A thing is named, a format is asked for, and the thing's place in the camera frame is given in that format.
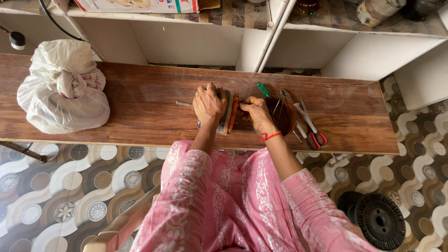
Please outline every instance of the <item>metal table leg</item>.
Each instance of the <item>metal table leg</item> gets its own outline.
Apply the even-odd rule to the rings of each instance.
[[[47,161],[47,156],[40,155],[40,154],[35,153],[34,151],[29,150],[32,144],[30,144],[28,146],[28,148],[25,148],[23,146],[18,145],[17,143],[0,141],[0,145],[3,145],[12,150],[15,150],[16,152],[20,152],[22,154],[30,156],[30,157],[34,158],[36,160],[36,162],[38,162],[38,163],[44,163]]]

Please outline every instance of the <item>white plastic bag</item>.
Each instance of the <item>white plastic bag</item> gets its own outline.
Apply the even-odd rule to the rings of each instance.
[[[106,78],[92,60],[90,44],[71,39],[42,42],[31,61],[17,101],[32,125],[43,133],[64,134],[106,123]]]

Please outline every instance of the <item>green screwdriver handle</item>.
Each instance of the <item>green screwdriver handle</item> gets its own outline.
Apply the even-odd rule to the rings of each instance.
[[[266,97],[270,97],[271,95],[269,94],[269,92],[266,90],[266,88],[263,86],[263,83],[259,82],[257,84],[258,89],[263,93],[264,96]]]

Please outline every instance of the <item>brown bowl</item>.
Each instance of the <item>brown bowl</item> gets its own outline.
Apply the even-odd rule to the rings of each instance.
[[[291,133],[296,126],[297,112],[287,100],[278,96],[264,98],[272,121],[283,136]]]

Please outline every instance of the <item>sleeve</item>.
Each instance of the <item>sleeve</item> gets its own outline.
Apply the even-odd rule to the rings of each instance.
[[[201,251],[211,158],[190,150],[143,220],[132,251]]]
[[[377,252],[344,212],[322,190],[313,175],[303,169],[282,182],[282,188],[311,251]]]

